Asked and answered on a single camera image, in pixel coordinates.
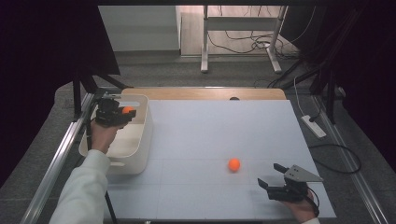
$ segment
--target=power strip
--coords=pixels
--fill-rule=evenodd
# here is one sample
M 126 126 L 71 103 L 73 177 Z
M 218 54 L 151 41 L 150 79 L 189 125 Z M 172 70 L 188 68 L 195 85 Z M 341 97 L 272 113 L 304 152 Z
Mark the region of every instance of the power strip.
M 306 126 L 308 126 L 308 128 L 318 137 L 318 138 L 322 138 L 324 136 L 326 136 L 326 133 L 323 132 L 323 130 L 317 125 L 316 122 L 311 122 L 309 121 L 311 117 L 309 117 L 309 115 L 305 115 L 303 117 L 301 117 L 301 119 L 304 121 L 304 123 L 306 124 Z

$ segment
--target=black fabric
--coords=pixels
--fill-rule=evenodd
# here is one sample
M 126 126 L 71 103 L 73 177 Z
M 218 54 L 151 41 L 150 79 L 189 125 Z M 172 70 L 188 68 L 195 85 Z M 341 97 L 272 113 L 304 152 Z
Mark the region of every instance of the black fabric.
M 336 59 L 344 107 L 396 171 L 395 2 L 370 1 Z
M 98 7 L 33 2 L 0 3 L 1 185 L 46 120 L 59 87 L 76 74 L 120 73 Z

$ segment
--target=white table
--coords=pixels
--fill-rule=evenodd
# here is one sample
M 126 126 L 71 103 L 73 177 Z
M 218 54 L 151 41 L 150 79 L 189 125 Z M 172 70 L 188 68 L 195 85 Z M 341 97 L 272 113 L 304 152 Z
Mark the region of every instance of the white table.
M 154 133 L 146 170 L 108 177 L 117 218 L 291 218 L 284 205 L 268 200 L 257 178 L 282 186 L 275 162 L 318 174 L 287 100 L 150 100 L 149 106 Z M 237 173 L 227 168 L 231 157 L 241 160 Z M 320 198 L 319 217 L 335 217 L 323 184 L 309 187 Z

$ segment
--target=white wall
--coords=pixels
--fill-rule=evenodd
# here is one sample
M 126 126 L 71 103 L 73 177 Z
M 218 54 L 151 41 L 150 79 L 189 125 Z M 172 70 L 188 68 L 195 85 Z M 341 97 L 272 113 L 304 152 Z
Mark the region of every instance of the white wall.
M 99 7 L 114 51 L 179 50 L 178 7 Z

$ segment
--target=aluminum rail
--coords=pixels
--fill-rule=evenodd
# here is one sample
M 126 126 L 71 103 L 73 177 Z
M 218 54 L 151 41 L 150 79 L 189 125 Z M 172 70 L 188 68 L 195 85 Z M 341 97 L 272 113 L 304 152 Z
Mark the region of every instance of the aluminum rail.
M 84 122 L 84 119 L 88 116 L 87 113 L 89 111 L 92 99 L 93 94 L 88 93 L 84 96 L 84 99 L 81 103 L 81 116 L 77 121 L 72 122 L 67 129 L 66 134 L 64 135 L 64 139 L 59 145 L 55 156 L 53 157 L 52 162 L 49 165 L 49 169 L 45 173 L 40 185 L 37 188 L 37 191 L 35 192 L 35 196 L 33 197 L 32 201 L 29 204 L 29 207 L 23 215 L 21 224 L 37 223 L 43 207 L 46 204 L 48 197 L 50 196 L 52 188 L 56 180 L 58 179 L 58 175 L 61 172 L 62 167 L 64 166 L 64 162 L 67 158 L 67 155 L 69 154 L 70 148 L 76 139 L 76 136 Z
M 318 99 L 318 97 L 314 97 L 314 101 L 317 102 L 316 106 L 322 104 L 322 108 L 325 108 L 325 105 Z M 321 118 L 324 121 L 328 131 L 330 132 L 330 136 L 335 144 L 345 146 L 346 143 L 342 138 L 341 134 L 338 132 L 338 129 L 335 125 L 333 125 L 330 120 L 327 118 L 326 113 L 320 113 Z M 358 168 L 358 164 L 354 160 L 352 154 L 345 150 L 339 150 L 341 158 L 344 162 L 344 165 L 349 171 L 356 170 Z M 353 183 L 355 184 L 358 193 L 360 194 L 362 200 L 364 201 L 368 212 L 370 213 L 373 222 L 376 224 L 388 224 L 388 219 L 383 212 L 383 208 L 376 198 L 373 190 L 367 183 L 361 172 L 351 175 Z

